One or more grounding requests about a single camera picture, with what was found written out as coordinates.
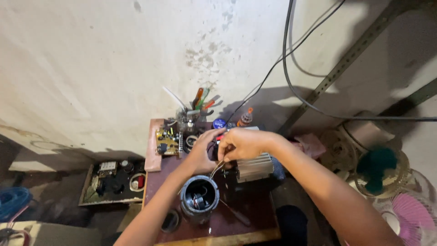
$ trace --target black cable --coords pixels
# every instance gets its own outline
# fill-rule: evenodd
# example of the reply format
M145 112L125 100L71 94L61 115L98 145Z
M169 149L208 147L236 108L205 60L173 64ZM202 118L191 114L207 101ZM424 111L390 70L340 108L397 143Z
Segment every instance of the black cable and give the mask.
M285 23L285 30L284 30L284 42L282 44L282 56L286 57L286 51L287 51L287 34L288 34L288 25L290 24L290 15L291 15L291 8L293 6L293 0L290 0L290 3L288 5L288 12L287 12L287 18L286 18L286 23ZM294 93L294 95L300 100L302 101L302 103L306 104L308 107L310 107L311 109L329 116L329 117L333 117L333 118L338 118L338 119L350 119L350 120L405 120L405 121L437 121L437 117L398 117L398 116L377 116L377 117L362 117L362 116L337 116L337 115L332 115L332 114L328 114L323 112L322 110L316 108L315 106L311 105L311 103L307 102L304 98L302 98L294 89L293 85L290 82L290 78L288 77L288 71L287 71L287 62L286 59L282 59L282 64L284 65L284 74L285 74L285 79L287 80L287 84L290 87L291 91Z
M295 50L297 50L297 48L299 48L299 46L301 44L303 44L303 42L312 34L313 31L315 31L321 24L323 24L327 19L329 19L345 2L346 0L343 0L328 16L326 16L320 23L318 23L313 29L311 29L311 31L309 31L309 33L299 42L299 44L293 48L287 55L285 55L285 57L288 57L289 55L291 55ZM280 63L282 60L284 59L284 56L282 56L282 58L280 60L278 60L277 62L275 62L275 64L273 64L272 68L269 70L269 72L267 73L266 77L264 78L263 82L261 82L260 86L258 87L257 91L255 93L253 93L248 99L244 100L240 106L238 106L237 109L234 110L234 112L231 114L231 116L229 116L229 119L226 121L226 124L231 120L232 116L234 116L234 114L249 100L251 99L254 95L256 95L261 87L263 86L264 82L267 80L267 78L269 77L270 73L272 72L272 70L274 69L274 67Z

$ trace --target wooden table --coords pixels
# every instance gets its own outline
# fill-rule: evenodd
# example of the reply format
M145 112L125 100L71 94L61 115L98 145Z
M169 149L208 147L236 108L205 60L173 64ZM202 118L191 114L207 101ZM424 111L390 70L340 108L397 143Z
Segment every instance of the wooden table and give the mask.
M205 123L207 129L210 129L210 125L211 123ZM147 173L143 206L150 201L167 176L186 156L187 154L184 153L181 159L176 156L164 157L161 161L160 172ZM224 179L222 176L215 176L214 180L218 185L220 196L223 198L228 192L224 184ZM182 219L179 228L175 232L160 232L156 239L156 245L231 246L264 242L281 237L268 191L260 191L256 195L242 194L237 201L228 203L228 205L247 216L250 219L251 226L246 227L220 202L213 211L208 224L202 226L191 225L188 221ZM179 196L175 197L172 208L176 209L180 215L182 215Z

